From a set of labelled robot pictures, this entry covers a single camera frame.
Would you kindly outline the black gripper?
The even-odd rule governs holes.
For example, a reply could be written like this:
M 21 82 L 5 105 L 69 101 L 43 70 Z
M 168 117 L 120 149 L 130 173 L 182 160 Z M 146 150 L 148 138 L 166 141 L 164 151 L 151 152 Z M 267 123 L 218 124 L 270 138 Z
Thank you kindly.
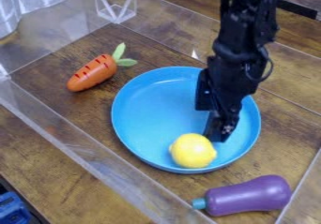
M 207 58 L 195 88 L 195 109 L 208 111 L 203 136 L 211 142 L 225 142 L 233 133 L 243 97 L 255 92 L 266 77 L 267 59 L 262 56 L 246 61 L 227 61 L 218 55 Z

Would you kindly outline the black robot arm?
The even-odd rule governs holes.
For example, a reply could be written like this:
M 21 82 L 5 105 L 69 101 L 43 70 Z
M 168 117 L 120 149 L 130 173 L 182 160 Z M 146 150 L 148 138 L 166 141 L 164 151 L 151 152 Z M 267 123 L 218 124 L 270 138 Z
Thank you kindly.
M 203 135 L 225 141 L 235 130 L 242 100 L 273 71 L 265 45 L 278 31 L 278 0 L 221 0 L 221 27 L 200 70 L 195 89 L 195 109 L 208 113 Z

